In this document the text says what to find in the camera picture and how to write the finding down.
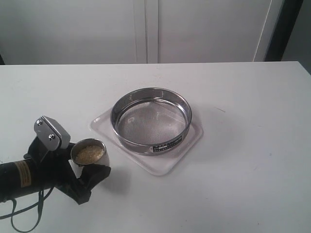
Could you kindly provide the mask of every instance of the wire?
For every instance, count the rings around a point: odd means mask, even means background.
[[[38,224],[39,224],[39,222],[40,222],[40,220],[41,220],[41,216],[42,216],[43,202],[44,202],[44,200],[45,200],[46,198],[48,198],[48,196],[52,193],[53,189],[54,189],[54,186],[48,191],[48,193],[46,194],[46,196],[44,196],[44,189],[40,190],[40,191],[38,192],[38,202],[37,202],[37,203],[35,203],[35,204],[31,205],[31,206],[28,206],[27,208],[24,208],[24,209],[22,209],[22,210],[16,211],[16,212],[15,212],[15,209],[16,209],[16,206],[17,206],[17,201],[16,201],[16,199],[10,199],[10,200],[12,201],[12,203],[13,203],[12,213],[9,214],[9,215],[1,216],[0,219],[5,219],[5,218],[8,218],[8,217],[11,217],[11,225],[12,225],[12,227],[13,227],[13,229],[14,229],[15,231],[20,232],[20,233],[28,233],[28,232],[31,232],[33,229],[35,229],[35,228],[38,226]],[[37,222],[35,223],[34,227],[32,227],[32,228],[31,228],[30,230],[28,230],[28,231],[21,231],[21,230],[17,229],[17,228],[15,227],[15,225],[14,225],[14,222],[13,222],[13,216],[18,215],[18,214],[20,214],[20,213],[23,213],[23,212],[25,212],[25,211],[28,211],[28,210],[30,210],[30,209],[36,207],[36,206],[38,206],[38,219],[37,219]]]

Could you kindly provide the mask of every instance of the metal cup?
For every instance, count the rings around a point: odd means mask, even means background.
[[[98,160],[92,161],[91,163],[88,163],[88,164],[81,164],[81,163],[76,162],[76,157],[79,154],[79,152],[81,150],[83,150],[84,148],[89,147],[89,146],[98,146],[98,147],[102,148],[104,151],[103,155]],[[70,156],[71,156],[70,164],[71,164],[72,170],[73,170],[74,174],[76,175],[76,177],[81,176],[82,169],[86,165],[100,164],[100,165],[109,166],[109,157],[108,157],[108,153],[106,150],[106,146],[102,141],[95,139],[95,138],[87,138],[87,139],[84,139],[84,140],[77,142],[72,147],[71,152],[70,152]]]

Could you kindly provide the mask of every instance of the table surface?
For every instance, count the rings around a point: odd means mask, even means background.
[[[100,138],[91,120],[143,87],[184,96],[205,131],[163,177],[105,142],[110,177],[81,206],[54,190],[35,232],[310,232],[311,76],[298,62],[0,66],[0,77],[1,163],[22,159],[41,115],[73,142]],[[0,204],[0,215],[11,210]],[[36,218],[33,209],[15,224],[27,230]],[[14,232],[9,219],[0,229]]]

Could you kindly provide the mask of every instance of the cabinet door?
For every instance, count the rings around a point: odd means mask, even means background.
[[[144,0],[0,3],[6,64],[145,63]]]
[[[161,63],[263,60],[282,2],[159,0],[158,60]]]

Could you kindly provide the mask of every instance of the transparent acrylic plate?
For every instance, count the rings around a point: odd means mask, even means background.
[[[119,148],[123,155],[155,176],[167,174],[203,135],[199,120],[193,116],[186,138],[176,148],[160,155],[141,155],[128,150],[119,142],[110,123],[110,113],[111,109],[94,119],[90,124],[90,128]]]

